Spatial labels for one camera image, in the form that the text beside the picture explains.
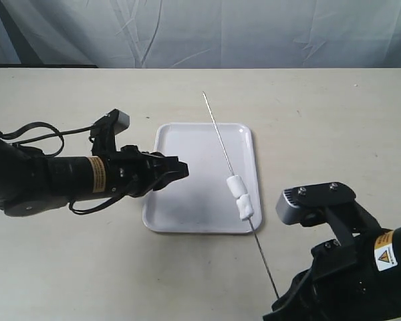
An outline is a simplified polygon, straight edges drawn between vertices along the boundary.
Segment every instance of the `table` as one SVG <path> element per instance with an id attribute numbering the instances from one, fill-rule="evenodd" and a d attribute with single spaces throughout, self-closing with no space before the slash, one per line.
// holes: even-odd
<path id="1" fill-rule="evenodd" d="M 151 150 L 161 124 L 210 121 L 202 90 L 218 120 L 255 135 L 259 239 L 281 294 L 310 266 L 311 247 L 332 237 L 328 226 L 280 222 L 284 188 L 345 182 L 382 226 L 401 226 L 401 70 L 0 69 L 0 130 L 35 120 L 79 128 L 119 108 L 132 124 L 118 146 Z M 89 153 L 86 134 L 66 140 L 63 155 Z M 128 197 L 84 217 L 0 212 L 0 320 L 235 321 L 271 311 L 252 236 L 159 235 L 141 211 Z"/>

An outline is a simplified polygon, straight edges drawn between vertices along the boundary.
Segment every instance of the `screw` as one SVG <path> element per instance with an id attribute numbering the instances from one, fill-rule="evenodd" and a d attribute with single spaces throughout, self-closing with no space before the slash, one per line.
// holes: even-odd
<path id="1" fill-rule="evenodd" d="M 306 195 L 306 188 L 305 187 L 300 187 L 298 190 L 299 195 L 305 196 Z"/>
<path id="2" fill-rule="evenodd" d="M 337 189 L 339 185 L 337 183 L 331 183 L 329 185 L 329 189 L 331 189 L 332 191 L 335 191 Z"/>

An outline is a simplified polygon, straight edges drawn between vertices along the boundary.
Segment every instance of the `warning label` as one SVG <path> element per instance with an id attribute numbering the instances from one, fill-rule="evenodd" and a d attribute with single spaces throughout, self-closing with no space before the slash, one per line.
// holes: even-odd
<path id="1" fill-rule="evenodd" d="M 106 168 L 100 157 L 88 157 L 94 172 L 93 193 L 102 193 L 106 190 Z"/>
<path id="2" fill-rule="evenodd" d="M 391 231 L 379 236 L 374 244 L 374 258 L 379 271 L 384 271 L 398 265 L 392 246 L 393 234 L 394 231 Z"/>

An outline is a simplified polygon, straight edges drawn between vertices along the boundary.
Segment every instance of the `white plastic tray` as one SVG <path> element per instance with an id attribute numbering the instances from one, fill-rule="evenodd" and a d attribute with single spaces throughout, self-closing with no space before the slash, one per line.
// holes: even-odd
<path id="1" fill-rule="evenodd" d="M 253 140 L 242 124 L 218 124 L 233 170 L 247 186 L 261 224 L 261 205 Z M 239 219 L 236 201 L 227 187 L 231 174 L 214 126 L 200 123 L 165 124 L 158 129 L 155 150 L 176 155 L 188 164 L 190 175 L 146 196 L 143 222 L 163 233 L 248 233 L 248 222 Z"/>

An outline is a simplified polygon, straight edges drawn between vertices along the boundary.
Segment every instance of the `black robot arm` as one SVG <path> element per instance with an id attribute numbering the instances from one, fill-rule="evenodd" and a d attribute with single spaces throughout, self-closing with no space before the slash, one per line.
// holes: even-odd
<path id="1" fill-rule="evenodd" d="M 383 229 L 341 183 L 284 190 L 280 219 L 311 227 L 328 223 L 337 239 L 311 250 L 264 321 L 382 321 L 401 317 L 401 227 Z"/>
<path id="2" fill-rule="evenodd" d="M 125 195 L 141 197 L 163 189 L 188 176 L 185 163 L 177 156 L 140 152 L 127 145 L 116 150 L 115 135 L 127 129 L 129 116 L 113 110 L 94 125 L 60 132 L 46 123 L 32 123 L 12 134 L 0 132 L 0 209 L 9 216 L 28 216 L 69 204 L 79 215 L 105 209 Z M 8 144 L 35 127 L 47 127 L 53 134 Z M 90 130 L 92 156 L 56 157 L 62 151 L 45 155 L 42 150 L 24 146 L 28 142 Z M 93 209 L 74 208 L 77 201 L 109 198 Z"/>

